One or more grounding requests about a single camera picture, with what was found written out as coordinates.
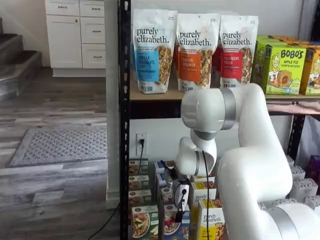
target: gray floor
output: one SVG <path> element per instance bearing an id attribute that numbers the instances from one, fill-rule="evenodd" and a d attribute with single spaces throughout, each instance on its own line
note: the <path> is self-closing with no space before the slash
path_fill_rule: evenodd
<path id="1" fill-rule="evenodd" d="M 109 218 L 107 160 L 5 168 L 25 131 L 105 125 L 104 78 L 52 78 L 44 69 L 18 98 L 0 102 L 0 239 L 87 240 Z M 119 239 L 119 216 L 95 239 Z"/>

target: granola bag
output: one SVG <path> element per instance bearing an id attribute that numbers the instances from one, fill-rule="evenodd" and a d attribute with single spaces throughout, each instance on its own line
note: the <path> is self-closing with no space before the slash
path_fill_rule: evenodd
<path id="1" fill-rule="evenodd" d="M 210 88 L 212 56 L 219 38 L 220 14 L 179 13 L 179 90 Z"/>
<path id="2" fill-rule="evenodd" d="M 168 90 L 175 46 L 177 11 L 135 9 L 133 45 L 138 88 L 145 94 Z"/>
<path id="3" fill-rule="evenodd" d="M 221 16 L 221 87 L 250 83 L 258 23 L 257 16 Z"/>

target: cabinet drawer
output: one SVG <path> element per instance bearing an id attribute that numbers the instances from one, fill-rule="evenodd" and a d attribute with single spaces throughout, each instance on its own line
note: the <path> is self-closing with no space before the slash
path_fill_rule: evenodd
<path id="1" fill-rule="evenodd" d="M 81 17 L 105 17 L 104 1 L 97 0 L 80 0 Z"/>
<path id="2" fill-rule="evenodd" d="M 105 43 L 105 19 L 100 17 L 81 17 L 81 37 L 83 44 Z"/>
<path id="3" fill-rule="evenodd" d="M 84 69 L 106 68 L 106 46 L 104 44 L 82 44 Z"/>
<path id="4" fill-rule="evenodd" d="M 79 16 L 79 0 L 45 0 L 47 15 Z"/>

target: stair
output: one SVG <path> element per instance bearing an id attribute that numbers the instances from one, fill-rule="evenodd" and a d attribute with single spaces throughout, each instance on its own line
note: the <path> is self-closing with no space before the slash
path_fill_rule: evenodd
<path id="1" fill-rule="evenodd" d="M 42 54 L 24 50 L 23 38 L 5 34 L 0 18 L 0 102 L 19 96 L 42 66 Z"/>

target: gray rug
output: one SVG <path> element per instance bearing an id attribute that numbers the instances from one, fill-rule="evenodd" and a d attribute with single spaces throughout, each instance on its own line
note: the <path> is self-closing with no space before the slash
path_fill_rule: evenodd
<path id="1" fill-rule="evenodd" d="M 8 167 L 106 158 L 106 126 L 31 128 L 25 133 Z"/>

